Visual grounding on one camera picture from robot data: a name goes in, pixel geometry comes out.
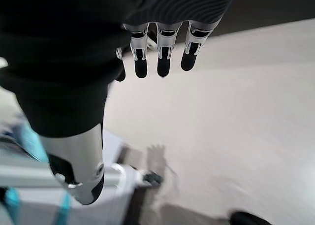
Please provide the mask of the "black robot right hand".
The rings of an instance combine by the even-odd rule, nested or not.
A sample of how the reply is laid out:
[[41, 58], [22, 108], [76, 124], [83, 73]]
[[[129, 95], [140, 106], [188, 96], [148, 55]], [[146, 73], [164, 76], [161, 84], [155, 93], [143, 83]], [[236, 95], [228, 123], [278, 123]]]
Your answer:
[[51, 171], [81, 204], [104, 184], [102, 130], [108, 85], [125, 78], [131, 48], [147, 75], [148, 26], [157, 26], [157, 73], [169, 74], [182, 22], [189, 28], [181, 67], [196, 56], [233, 0], [0, 0], [0, 85], [17, 98], [39, 135]]

